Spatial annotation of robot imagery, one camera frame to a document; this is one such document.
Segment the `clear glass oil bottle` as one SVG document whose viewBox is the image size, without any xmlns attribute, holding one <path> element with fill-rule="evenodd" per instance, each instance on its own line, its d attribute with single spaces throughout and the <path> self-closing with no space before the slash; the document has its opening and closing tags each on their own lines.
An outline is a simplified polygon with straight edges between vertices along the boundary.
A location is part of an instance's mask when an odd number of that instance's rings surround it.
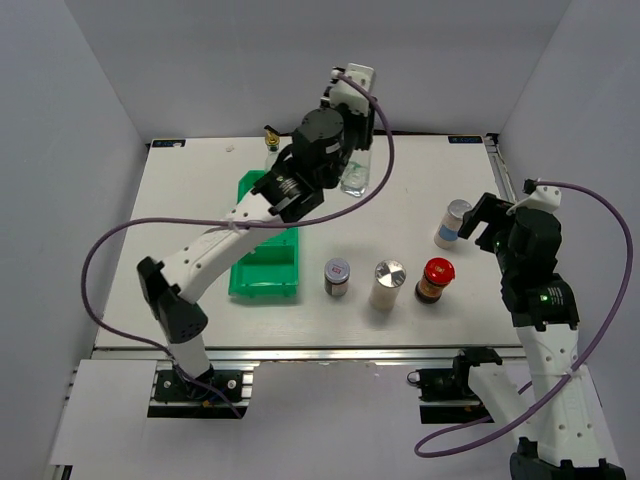
<svg viewBox="0 0 640 480">
<path fill-rule="evenodd" d="M 371 150 L 355 150 L 344 170 L 340 190 L 352 197 L 361 198 L 366 193 L 371 170 Z"/>
</svg>

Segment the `glass bottle with dark residue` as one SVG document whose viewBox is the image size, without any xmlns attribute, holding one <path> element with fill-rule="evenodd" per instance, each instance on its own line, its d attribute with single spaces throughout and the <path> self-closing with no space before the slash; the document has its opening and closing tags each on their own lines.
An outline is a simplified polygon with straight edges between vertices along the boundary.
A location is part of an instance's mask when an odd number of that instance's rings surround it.
<svg viewBox="0 0 640 480">
<path fill-rule="evenodd" d="M 265 145 L 267 148 L 267 156 L 265 159 L 264 170 L 269 171 L 275 164 L 279 151 L 280 151 L 280 134 L 270 125 L 264 127 L 265 130 Z"/>
</svg>

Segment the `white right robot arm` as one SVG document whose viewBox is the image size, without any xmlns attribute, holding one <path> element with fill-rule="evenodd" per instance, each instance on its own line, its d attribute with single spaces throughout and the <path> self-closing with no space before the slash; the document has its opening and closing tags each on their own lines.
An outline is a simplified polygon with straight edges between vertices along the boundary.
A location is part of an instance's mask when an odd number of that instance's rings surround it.
<svg viewBox="0 0 640 480">
<path fill-rule="evenodd" d="M 516 450 L 514 479 L 623 479 L 597 439 L 578 366 L 579 314 L 570 285 L 556 273 L 561 224 L 553 211 L 559 190 L 542 188 L 513 204 L 482 195 L 463 216 L 459 237 L 486 225 L 477 246 L 495 255 L 501 296 L 524 349 L 535 402 L 527 405 L 509 385 L 499 360 L 486 351 L 453 371 L 461 397 L 477 396 Z"/>
</svg>

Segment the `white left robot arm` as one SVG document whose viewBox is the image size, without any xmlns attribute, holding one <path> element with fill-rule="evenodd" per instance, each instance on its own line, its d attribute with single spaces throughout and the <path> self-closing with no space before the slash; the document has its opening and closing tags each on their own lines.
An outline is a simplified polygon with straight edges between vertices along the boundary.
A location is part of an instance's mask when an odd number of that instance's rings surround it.
<svg viewBox="0 0 640 480">
<path fill-rule="evenodd" d="M 177 387 L 199 399 L 214 375 L 202 333 L 208 319 L 198 301 L 237 261 L 264 241 L 301 221 L 338 186 L 352 154 L 371 147 L 375 112 L 345 82 L 327 89 L 319 108 L 307 113 L 276 161 L 224 218 L 175 254 L 137 265 L 146 303 L 159 322 L 180 368 Z"/>
</svg>

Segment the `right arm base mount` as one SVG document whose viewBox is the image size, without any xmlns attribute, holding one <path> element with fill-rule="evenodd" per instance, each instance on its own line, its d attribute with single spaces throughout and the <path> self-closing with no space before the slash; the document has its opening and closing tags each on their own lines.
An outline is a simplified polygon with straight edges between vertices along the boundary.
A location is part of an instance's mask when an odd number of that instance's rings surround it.
<svg viewBox="0 0 640 480">
<path fill-rule="evenodd" d="M 422 368 L 407 374 L 407 383 L 420 391 L 420 419 L 425 425 L 463 424 L 493 419 L 469 387 L 472 367 L 502 366 L 499 354 L 489 347 L 461 349 L 447 368 Z"/>
</svg>

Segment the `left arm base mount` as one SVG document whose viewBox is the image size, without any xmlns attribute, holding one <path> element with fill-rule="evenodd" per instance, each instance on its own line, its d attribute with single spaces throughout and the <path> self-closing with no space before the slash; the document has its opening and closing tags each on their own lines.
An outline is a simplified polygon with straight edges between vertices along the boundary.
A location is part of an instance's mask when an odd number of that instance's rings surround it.
<svg viewBox="0 0 640 480">
<path fill-rule="evenodd" d="M 231 419 L 244 417 L 251 393 L 251 375 L 238 369 L 215 369 L 196 382 L 175 367 L 156 371 L 147 416 L 164 419 Z"/>
</svg>

